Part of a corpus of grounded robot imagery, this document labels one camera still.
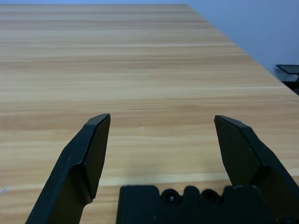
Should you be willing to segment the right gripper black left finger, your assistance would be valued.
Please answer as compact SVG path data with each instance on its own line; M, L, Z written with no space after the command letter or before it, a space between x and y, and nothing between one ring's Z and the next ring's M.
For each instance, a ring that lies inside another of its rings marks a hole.
M110 114L90 118L61 152L28 224L78 224L93 202L105 162Z

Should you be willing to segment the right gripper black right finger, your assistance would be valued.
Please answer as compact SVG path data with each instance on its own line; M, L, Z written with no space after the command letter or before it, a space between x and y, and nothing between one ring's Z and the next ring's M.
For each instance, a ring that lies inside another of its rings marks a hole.
M275 218L299 219L299 187L278 157L253 129L233 118L216 115L222 162L234 186L257 187Z

